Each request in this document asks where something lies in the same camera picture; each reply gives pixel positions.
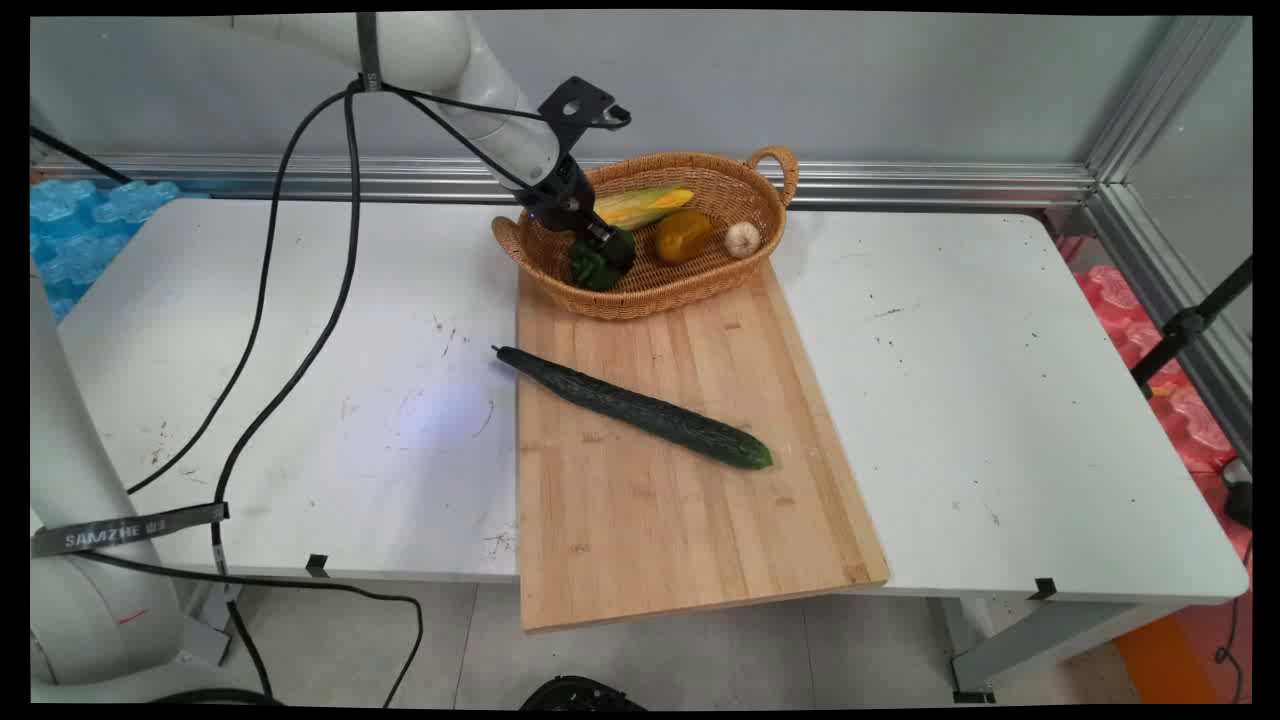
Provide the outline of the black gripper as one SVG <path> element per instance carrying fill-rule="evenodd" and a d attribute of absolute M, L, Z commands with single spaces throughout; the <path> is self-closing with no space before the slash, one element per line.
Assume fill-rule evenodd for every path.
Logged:
<path fill-rule="evenodd" d="M 572 242 L 573 272 L 598 272 L 603 258 L 616 272 L 630 272 L 634 266 L 634 233 L 600 219 L 595 213 L 595 191 L 571 155 L 563 155 L 539 183 L 518 190 L 516 199 L 545 229 L 571 232 L 579 238 Z M 594 249 L 600 246 L 602 255 Z"/>

